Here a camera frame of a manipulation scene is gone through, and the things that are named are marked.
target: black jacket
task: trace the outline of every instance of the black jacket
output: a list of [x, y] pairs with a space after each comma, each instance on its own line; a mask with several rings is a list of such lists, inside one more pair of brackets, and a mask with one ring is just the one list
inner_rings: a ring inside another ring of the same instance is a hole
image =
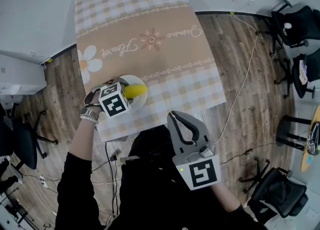
[[[178, 171], [137, 160], [122, 166], [120, 215], [113, 229], [265, 230], [242, 206], [227, 213], [210, 189], [190, 191]], [[58, 185], [55, 229], [100, 230], [99, 209], [91, 183], [92, 162], [70, 153]]]

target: beige tablecloth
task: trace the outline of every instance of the beige tablecloth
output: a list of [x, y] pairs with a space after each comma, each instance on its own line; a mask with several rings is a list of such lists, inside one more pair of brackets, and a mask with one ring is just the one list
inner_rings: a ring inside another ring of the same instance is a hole
[[164, 124], [171, 110], [197, 112], [226, 101], [188, 0], [75, 0], [74, 13], [86, 92], [121, 75], [135, 75], [148, 87], [138, 111], [100, 115], [103, 141]]

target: wooden floor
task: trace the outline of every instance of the wooden floor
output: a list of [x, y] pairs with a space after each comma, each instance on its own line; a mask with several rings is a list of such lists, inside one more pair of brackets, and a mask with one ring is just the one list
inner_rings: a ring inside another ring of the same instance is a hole
[[[211, 140], [215, 141], [224, 127], [232, 102], [245, 77], [256, 36], [250, 27], [230, 15], [202, 15], [198, 18], [218, 66], [227, 101], [195, 115], [206, 123]], [[255, 17], [240, 18], [257, 30], [266, 29], [263, 21]], [[253, 53], [248, 78], [233, 107], [224, 135], [217, 144], [221, 162], [240, 155], [249, 148], [274, 143], [280, 118], [285, 114], [294, 115], [293, 96], [283, 99], [285, 84], [274, 85], [274, 79], [282, 78], [283, 72], [279, 64], [273, 62], [269, 51], [270, 37], [261, 34]], [[37, 177], [40, 174], [60, 177], [69, 145], [80, 122], [79, 111], [85, 96], [77, 50], [68, 51], [50, 63], [45, 70], [45, 76], [47, 87], [35, 95], [27, 96], [20, 104], [17, 113], [30, 112], [31, 122], [34, 122], [39, 111], [47, 110], [47, 115], [40, 121], [38, 133], [49, 139], [58, 139], [59, 145], [41, 143], [40, 146], [47, 151], [48, 157], [44, 160], [38, 157], [36, 170], [23, 166], [21, 171]], [[123, 142], [108, 142], [109, 153], [112, 154], [119, 149], [121, 156], [127, 155], [136, 136], [136, 134], [131, 135]], [[94, 140], [93, 169], [107, 159], [99, 136], [95, 135]], [[248, 184], [240, 183], [238, 178], [255, 173], [255, 156], [263, 160], [270, 159], [274, 167], [288, 168], [291, 155], [291, 148], [286, 146], [276, 147], [270, 144], [259, 147], [248, 156], [237, 157], [223, 164], [222, 178], [244, 203], [248, 195], [243, 194], [242, 190]], [[14, 164], [19, 162], [15, 156], [12, 156], [11, 160]], [[120, 162], [117, 162], [118, 180], [121, 178], [120, 165]], [[11, 169], [8, 169], [4, 177], [12, 174]], [[111, 180], [109, 166], [106, 164], [93, 172], [91, 180], [96, 183], [109, 182]], [[34, 219], [34, 224], [39, 229], [43, 229], [44, 224], [51, 224], [54, 228], [56, 218], [54, 213], [58, 208], [57, 194], [44, 188], [34, 177], [24, 177], [23, 181], [24, 184], [12, 196], [26, 208], [29, 217]], [[57, 190], [59, 181], [47, 183], [52, 190]], [[99, 205], [100, 220], [105, 224], [108, 215], [112, 213], [111, 185], [95, 184], [94, 191]]]

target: power strip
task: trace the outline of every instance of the power strip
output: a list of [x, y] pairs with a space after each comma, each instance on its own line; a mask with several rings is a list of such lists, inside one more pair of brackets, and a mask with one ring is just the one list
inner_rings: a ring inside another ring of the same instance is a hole
[[48, 185], [47, 185], [47, 182], [46, 182], [46, 179], [43, 175], [40, 175], [40, 181], [41, 181], [41, 185], [43, 185], [45, 188], [49, 188]]

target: orange flower print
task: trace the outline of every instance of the orange flower print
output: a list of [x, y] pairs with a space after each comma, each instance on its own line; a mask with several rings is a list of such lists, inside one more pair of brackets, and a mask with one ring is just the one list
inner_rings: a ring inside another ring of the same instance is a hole
[[139, 36], [142, 38], [140, 41], [141, 42], [146, 42], [146, 44], [142, 45], [141, 49], [145, 49], [146, 47], [148, 47], [149, 50], [151, 50], [152, 47], [154, 47], [157, 51], [160, 50], [159, 45], [161, 45], [161, 41], [159, 40], [163, 40], [166, 37], [165, 36], [160, 36], [159, 37], [159, 32], [155, 33], [155, 28], [153, 27], [151, 29], [151, 34], [148, 31], [145, 31], [144, 33], [139, 34]]

